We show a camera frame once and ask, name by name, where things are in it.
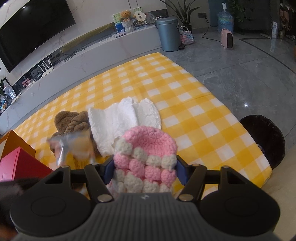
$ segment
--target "brown plush toy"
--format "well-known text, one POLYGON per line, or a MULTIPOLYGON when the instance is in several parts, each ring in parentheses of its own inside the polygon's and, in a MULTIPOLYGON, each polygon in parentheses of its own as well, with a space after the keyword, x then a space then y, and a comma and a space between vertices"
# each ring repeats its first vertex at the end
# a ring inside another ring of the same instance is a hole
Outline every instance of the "brown plush toy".
MULTIPOLYGON (((91 127, 89 124, 89 114, 87 111, 82 111, 80 113, 61 111, 55 116, 54 125, 57 128, 58 132, 54 133, 52 137, 64 135, 74 131, 90 130, 91 133, 91 127)), ((100 156, 101 154, 98 151, 92 134, 91 143, 94 148, 95 156, 100 156)), ((50 146, 50 150, 54 153, 54 146, 50 146)))
POLYGON ((120 13, 120 21, 125 22, 131 19, 131 12, 130 11, 123 11, 120 13))

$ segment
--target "red box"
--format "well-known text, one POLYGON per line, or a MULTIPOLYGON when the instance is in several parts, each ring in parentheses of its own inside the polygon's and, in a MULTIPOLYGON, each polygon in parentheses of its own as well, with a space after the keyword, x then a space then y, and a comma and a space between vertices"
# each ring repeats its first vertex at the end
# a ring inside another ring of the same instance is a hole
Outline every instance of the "red box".
POLYGON ((21 147, 3 157, 0 161, 0 181, 13 181, 20 178, 44 178, 52 170, 32 157, 21 147))

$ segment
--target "blue gripper pad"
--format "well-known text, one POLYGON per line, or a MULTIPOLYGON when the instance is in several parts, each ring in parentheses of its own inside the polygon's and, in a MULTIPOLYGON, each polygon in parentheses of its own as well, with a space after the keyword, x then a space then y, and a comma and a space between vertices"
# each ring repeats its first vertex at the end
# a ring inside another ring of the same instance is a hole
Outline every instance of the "blue gripper pad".
POLYGON ((189 180, 187 166, 189 165, 180 156, 177 156, 177 177, 183 186, 185 186, 189 180))
POLYGON ((107 184, 109 184, 109 182, 113 178, 113 173, 114 173, 114 170, 115 170, 113 156, 108 158, 104 162, 104 164, 102 164, 102 166, 105 167, 105 170, 104 170, 104 174, 103 174, 103 176, 101 178, 102 178, 103 182, 105 183, 105 185, 107 185, 107 184))

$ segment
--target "tv screen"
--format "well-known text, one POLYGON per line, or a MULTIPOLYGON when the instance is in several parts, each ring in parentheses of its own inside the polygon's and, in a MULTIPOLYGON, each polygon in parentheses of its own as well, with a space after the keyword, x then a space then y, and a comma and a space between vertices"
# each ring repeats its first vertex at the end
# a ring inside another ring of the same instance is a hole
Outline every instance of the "tv screen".
POLYGON ((31 52, 75 24, 66 0, 31 0, 0 28, 0 58, 9 73, 31 52))

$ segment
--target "woven bag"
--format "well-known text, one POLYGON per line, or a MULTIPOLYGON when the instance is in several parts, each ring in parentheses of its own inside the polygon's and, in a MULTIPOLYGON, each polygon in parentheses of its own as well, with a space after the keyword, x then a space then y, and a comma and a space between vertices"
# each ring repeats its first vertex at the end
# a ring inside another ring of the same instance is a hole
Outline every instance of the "woven bag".
POLYGON ((181 35, 182 44, 189 45, 194 43, 194 39, 191 31, 189 31, 188 28, 186 28, 185 26, 180 27, 180 35, 181 35))

